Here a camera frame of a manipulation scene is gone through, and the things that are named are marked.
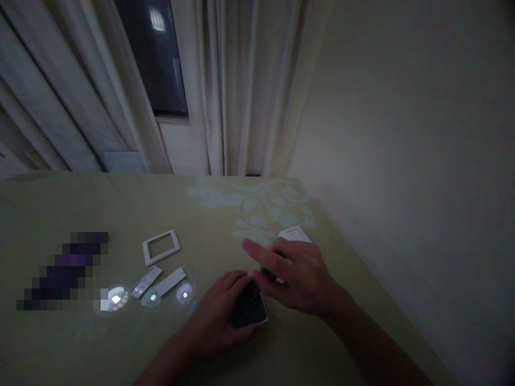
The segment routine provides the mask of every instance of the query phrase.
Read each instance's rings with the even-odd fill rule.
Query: small white component
[[[150,258],[149,242],[154,241],[155,239],[158,239],[160,237],[166,236],[167,234],[169,234],[172,237],[173,248],[169,249],[168,251],[164,251],[162,254],[159,254],[156,257]],[[179,244],[179,240],[177,239],[177,235],[175,234],[175,231],[173,229],[168,232],[161,233],[160,235],[157,235],[151,239],[145,240],[143,241],[143,254],[145,256],[145,264],[154,264],[156,261],[159,261],[162,258],[165,258],[166,256],[171,255],[174,252],[177,252],[179,249],[181,249],[181,245]]]
[[[135,298],[141,298],[141,295],[149,289],[150,285],[157,279],[161,274],[162,270],[157,268],[155,265],[148,270],[148,272],[131,288],[130,294]]]
[[[171,275],[161,280],[159,284],[155,286],[157,294],[159,296],[163,296],[165,293],[167,293],[169,290],[175,287],[185,277],[186,274],[184,273],[184,270],[182,268],[175,270]]]
[[[288,241],[306,241],[313,242],[311,239],[304,233],[301,227],[295,226],[293,228],[285,229],[284,231],[279,232],[279,237],[282,237]]]

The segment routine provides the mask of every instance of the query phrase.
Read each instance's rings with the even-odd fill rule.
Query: green tablecloth
[[[130,384],[227,270],[257,269],[241,250],[300,225],[336,280],[436,384],[453,380],[413,325],[318,205],[294,179],[30,173],[0,182],[1,384]],[[100,289],[131,288],[147,271],[142,242],[174,229],[181,250],[156,265],[182,267],[193,296],[171,290],[159,305],[130,297],[115,313],[93,310]],[[62,311],[17,311],[40,266],[70,232],[109,232],[108,255]],[[183,380],[209,384],[362,384],[342,343],[317,318],[266,299],[269,322],[249,344]]]

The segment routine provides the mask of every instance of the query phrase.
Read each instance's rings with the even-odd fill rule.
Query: white wall
[[[462,384],[502,384],[513,368],[504,4],[336,1],[289,170]]]

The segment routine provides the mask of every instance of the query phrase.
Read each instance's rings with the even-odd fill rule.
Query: finger
[[[252,323],[245,327],[234,330],[234,343],[243,343],[252,338],[252,335],[261,328],[261,323]]]
[[[229,272],[225,279],[220,283],[221,288],[223,288],[224,290],[231,288],[240,277],[246,276],[246,274],[247,271],[240,270]]]
[[[290,294],[287,284],[278,283],[276,281],[272,282],[258,271],[251,271],[248,273],[248,276],[257,283],[262,293],[288,307]]]
[[[244,251],[258,263],[276,276],[288,281],[291,278],[293,265],[287,263],[281,256],[276,255],[252,240],[244,239],[241,244]]]
[[[270,247],[270,249],[280,256],[286,257],[287,259],[298,263],[299,260],[306,254],[306,252],[316,248],[313,243],[305,241],[288,241],[282,237],[279,237]]]
[[[252,281],[252,278],[245,273],[245,276],[240,277],[233,286],[229,289],[229,297],[231,303],[234,304],[240,295],[241,291]]]

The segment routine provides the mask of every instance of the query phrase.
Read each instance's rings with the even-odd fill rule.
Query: wrist
[[[162,348],[170,361],[174,361],[182,370],[186,370],[197,360],[194,345],[189,338],[188,333],[181,329],[169,338]]]
[[[326,294],[326,301],[318,316],[326,323],[334,318],[344,315],[344,312],[354,303],[352,296],[337,282],[330,283]]]

